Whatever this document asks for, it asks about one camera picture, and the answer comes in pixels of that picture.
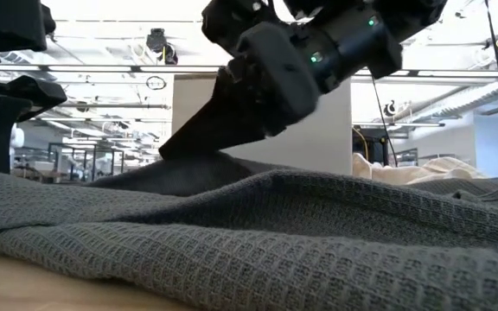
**ceiling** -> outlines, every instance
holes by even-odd
[[[145,48],[145,36],[153,28],[165,29],[174,45],[179,65],[224,65],[230,57],[210,43],[201,33],[201,11],[208,1],[176,0],[41,0],[57,21],[54,39],[48,39],[44,53],[20,51],[7,54],[3,61],[69,65],[155,65],[156,56]],[[491,0],[491,12],[498,33],[498,1]],[[293,21],[285,5],[276,1],[280,18]],[[404,42],[404,69],[482,69],[492,54],[482,50],[489,38],[487,14],[483,0],[449,0],[441,21]],[[172,74],[159,74],[167,87],[152,91],[145,85],[150,74],[142,73],[50,73],[66,88],[70,103],[171,105]],[[0,73],[0,79],[11,79]],[[435,98],[457,86],[423,86],[411,84],[378,84],[382,104],[391,100],[414,102]],[[352,85],[353,120],[370,121],[380,116],[374,88],[370,83]],[[161,137],[149,148],[157,148],[170,135],[171,109],[108,108],[80,112],[60,108],[60,115],[70,117],[121,117],[163,119],[155,123],[132,123],[138,133]],[[102,123],[90,124],[103,127]]]

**waffle texture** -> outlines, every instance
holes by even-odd
[[[393,187],[217,154],[0,175],[0,253],[213,310],[498,310],[498,180]]]

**overhead camera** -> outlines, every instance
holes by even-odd
[[[80,112],[88,112],[90,111],[90,108],[87,106],[87,102],[85,101],[79,101],[76,103],[77,105],[84,105],[85,107],[77,107],[76,110]]]
[[[164,35],[164,29],[151,29],[145,42],[151,52],[157,54],[157,60],[163,61],[166,65],[177,65],[178,55],[176,50],[168,43]]]
[[[122,121],[118,122],[117,126],[119,128],[121,128],[122,130],[128,130],[130,128],[130,125],[128,125]]]
[[[386,117],[393,117],[396,113],[396,109],[395,109],[395,101],[392,100],[391,101],[391,104],[386,104],[386,106],[384,107],[384,115]]]

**beige cloth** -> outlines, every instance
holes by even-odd
[[[381,181],[392,185],[409,185],[438,179],[487,178],[476,168],[451,157],[441,157],[427,162],[422,167],[392,168],[368,162],[361,154],[353,154],[353,176]]]
[[[0,256],[0,311],[194,310],[121,282],[62,276]]]

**white fabric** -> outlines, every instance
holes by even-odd
[[[9,165],[11,169],[15,167],[15,149],[13,147],[9,147]]]
[[[408,185],[422,181],[461,178],[481,179],[481,174],[469,164],[451,157],[442,157],[427,162],[423,167],[392,168],[368,162],[361,154],[353,154],[353,176],[382,181],[392,185]]]
[[[10,146],[13,148],[21,148],[24,146],[24,131],[22,129],[15,129],[11,132]]]

